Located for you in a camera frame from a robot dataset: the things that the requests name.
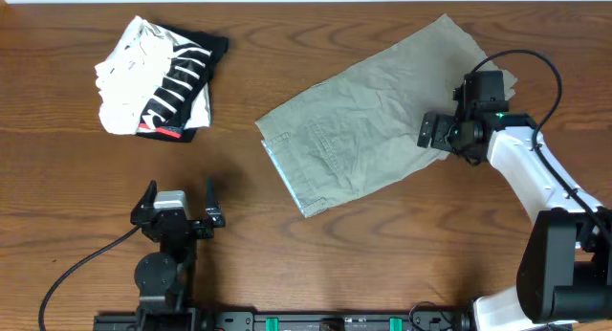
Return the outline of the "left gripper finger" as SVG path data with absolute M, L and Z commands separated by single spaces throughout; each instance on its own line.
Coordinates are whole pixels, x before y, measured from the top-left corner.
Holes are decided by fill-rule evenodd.
M 226 219 L 222 212 L 221 206 L 215 196 L 213 181 L 207 180 L 207 194 L 206 194 L 206 213 L 211 220 L 213 226 L 225 226 Z
M 130 213 L 131 221 L 151 221 L 155 215 L 154 203 L 158 194 L 157 183 L 152 180 L 143 196 Z

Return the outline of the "khaki green shorts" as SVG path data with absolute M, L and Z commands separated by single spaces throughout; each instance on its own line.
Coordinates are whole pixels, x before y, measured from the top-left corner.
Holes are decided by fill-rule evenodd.
M 257 121 L 301 214 L 311 217 L 401 181 L 445 152 L 417 145 L 428 111 L 485 60 L 447 15 L 284 102 Z

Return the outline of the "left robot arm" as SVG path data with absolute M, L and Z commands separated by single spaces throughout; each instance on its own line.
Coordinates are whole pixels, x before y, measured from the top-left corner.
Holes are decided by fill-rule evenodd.
M 213 316 L 196 307 L 192 299 L 197 242 L 214 237 L 226 226 L 213 184 L 207 181 L 205 215 L 190 216 L 181 190 L 157 190 L 152 181 L 132 209 L 130 222 L 160 245 L 138 263 L 134 280 L 139 288 L 137 331 L 201 331 L 214 328 Z

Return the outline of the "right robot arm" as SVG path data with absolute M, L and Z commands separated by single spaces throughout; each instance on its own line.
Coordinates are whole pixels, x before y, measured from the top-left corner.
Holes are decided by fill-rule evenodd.
M 515 286 L 472 305 L 476 330 L 536 330 L 611 317 L 611 211 L 586 193 L 526 114 L 470 121 L 428 112 L 417 145 L 488 162 L 533 224 Z

